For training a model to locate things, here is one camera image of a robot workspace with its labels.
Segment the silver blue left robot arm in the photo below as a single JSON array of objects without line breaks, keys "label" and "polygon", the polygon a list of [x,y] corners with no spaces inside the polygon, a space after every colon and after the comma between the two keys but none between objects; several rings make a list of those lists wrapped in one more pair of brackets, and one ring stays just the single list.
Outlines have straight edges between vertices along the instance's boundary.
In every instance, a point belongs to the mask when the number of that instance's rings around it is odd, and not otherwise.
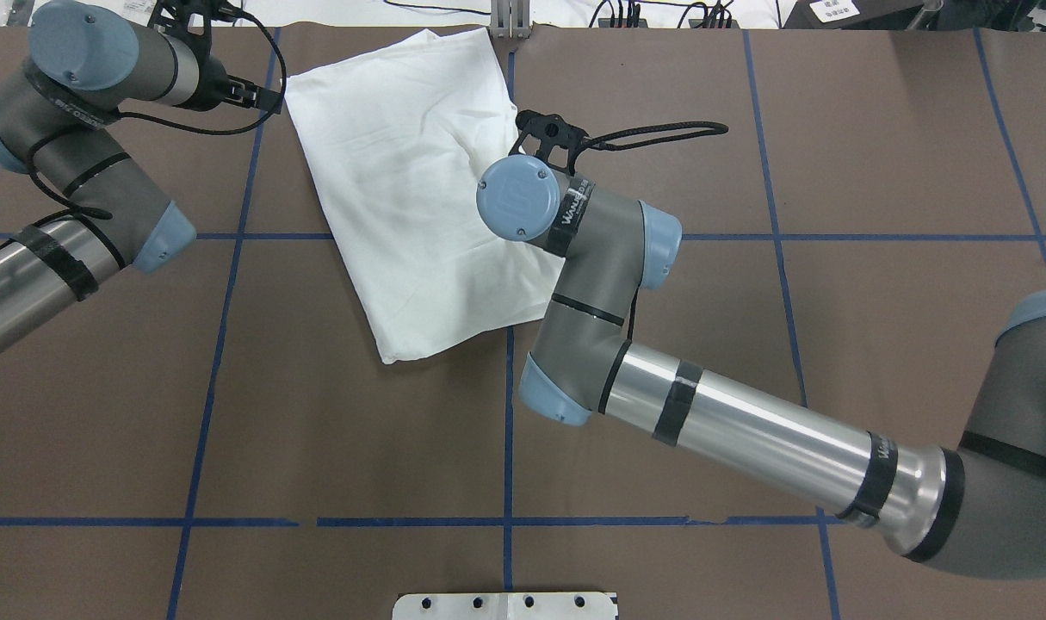
[{"label": "silver blue left robot arm", "polygon": [[282,112],[285,86],[227,73],[213,24],[262,20],[232,1],[157,1],[146,25],[81,1],[32,13],[29,55],[0,84],[0,168],[58,205],[0,244],[0,353],[127,268],[159,270],[196,240],[195,225],[109,127],[128,101],[208,111],[228,104]]}]

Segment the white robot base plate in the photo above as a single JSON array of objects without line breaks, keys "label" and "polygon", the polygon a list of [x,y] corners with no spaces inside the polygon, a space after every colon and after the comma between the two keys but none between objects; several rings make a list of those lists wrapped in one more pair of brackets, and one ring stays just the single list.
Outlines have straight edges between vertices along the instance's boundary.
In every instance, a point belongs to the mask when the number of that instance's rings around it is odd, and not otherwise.
[{"label": "white robot base plate", "polygon": [[617,595],[607,592],[409,593],[393,619],[618,619]]}]

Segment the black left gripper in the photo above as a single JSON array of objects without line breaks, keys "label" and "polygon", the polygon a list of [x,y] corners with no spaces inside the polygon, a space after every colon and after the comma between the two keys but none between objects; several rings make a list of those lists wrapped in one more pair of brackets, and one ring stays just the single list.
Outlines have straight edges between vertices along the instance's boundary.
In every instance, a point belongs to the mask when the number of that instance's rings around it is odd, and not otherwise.
[{"label": "black left gripper", "polygon": [[197,110],[217,109],[220,104],[232,104],[241,109],[257,109],[264,114],[282,113],[283,94],[260,90],[251,81],[231,76],[215,56],[207,56],[199,65],[197,78]]}]

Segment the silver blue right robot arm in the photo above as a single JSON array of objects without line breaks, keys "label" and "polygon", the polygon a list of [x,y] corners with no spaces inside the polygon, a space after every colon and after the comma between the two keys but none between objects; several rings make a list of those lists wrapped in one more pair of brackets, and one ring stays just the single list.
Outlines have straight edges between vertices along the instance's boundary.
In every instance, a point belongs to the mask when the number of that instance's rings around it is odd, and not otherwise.
[{"label": "silver blue right robot arm", "polygon": [[645,201],[515,154],[480,177],[491,231],[563,268],[517,393],[563,424],[606,415],[872,530],[892,552],[979,580],[1046,578],[1046,289],[993,341],[956,447],[909,446],[808,405],[791,279],[779,334],[793,353],[784,398],[630,334],[635,297],[663,285],[683,228]]}]

